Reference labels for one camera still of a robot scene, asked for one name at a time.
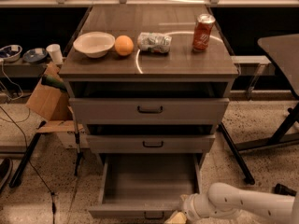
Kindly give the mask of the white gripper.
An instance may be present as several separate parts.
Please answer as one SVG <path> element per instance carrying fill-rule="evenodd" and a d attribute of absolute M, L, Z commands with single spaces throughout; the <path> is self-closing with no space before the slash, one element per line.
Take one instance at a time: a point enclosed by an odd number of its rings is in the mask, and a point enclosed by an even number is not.
<path fill-rule="evenodd" d="M 195 222 L 205 217 L 205 195 L 198 193 L 191 195 L 183 194 L 180 198 L 182 200 L 181 210 L 183 213 L 175 211 L 164 224 L 186 224 L 187 220 Z"/>

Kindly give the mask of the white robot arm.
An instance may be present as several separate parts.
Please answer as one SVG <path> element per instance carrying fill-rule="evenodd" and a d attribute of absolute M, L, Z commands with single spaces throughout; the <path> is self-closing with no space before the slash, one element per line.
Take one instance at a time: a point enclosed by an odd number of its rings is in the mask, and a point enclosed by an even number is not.
<path fill-rule="evenodd" d="M 299 224 L 299 192 L 276 184 L 273 193 L 237 189 L 225 183 L 212 184 L 206 193 L 182 195 L 180 211 L 164 224 L 194 224 L 203 218 L 233 219 L 241 211 L 268 218 L 277 224 Z"/>

